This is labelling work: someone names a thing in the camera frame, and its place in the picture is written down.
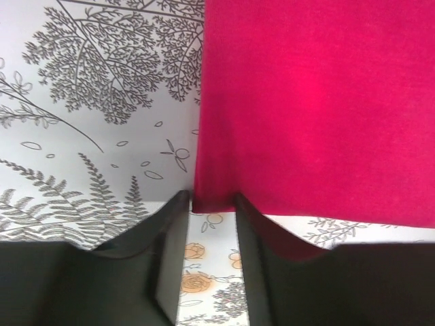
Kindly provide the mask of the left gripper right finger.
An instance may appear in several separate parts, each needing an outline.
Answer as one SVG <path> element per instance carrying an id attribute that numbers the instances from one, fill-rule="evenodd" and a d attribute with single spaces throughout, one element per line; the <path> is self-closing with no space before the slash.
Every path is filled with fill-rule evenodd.
<path id="1" fill-rule="evenodd" d="M 433 325 L 432 243 L 342 244 L 288 232 L 243 195 L 237 235 L 251 325 Z"/>

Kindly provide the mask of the magenta t shirt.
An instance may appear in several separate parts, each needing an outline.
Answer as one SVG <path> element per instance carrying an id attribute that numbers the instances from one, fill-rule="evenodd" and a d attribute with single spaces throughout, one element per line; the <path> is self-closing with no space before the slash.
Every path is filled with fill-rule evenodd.
<path id="1" fill-rule="evenodd" d="M 434 226 L 433 1 L 207 1 L 197 213 Z"/>

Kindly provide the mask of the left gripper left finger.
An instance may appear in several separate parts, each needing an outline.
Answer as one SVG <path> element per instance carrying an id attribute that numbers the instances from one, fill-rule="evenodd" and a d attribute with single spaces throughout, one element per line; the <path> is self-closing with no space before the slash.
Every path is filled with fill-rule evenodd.
<path id="1" fill-rule="evenodd" d="M 1 243 L 2 325 L 174 325 L 190 194 L 87 251 L 67 242 Z"/>

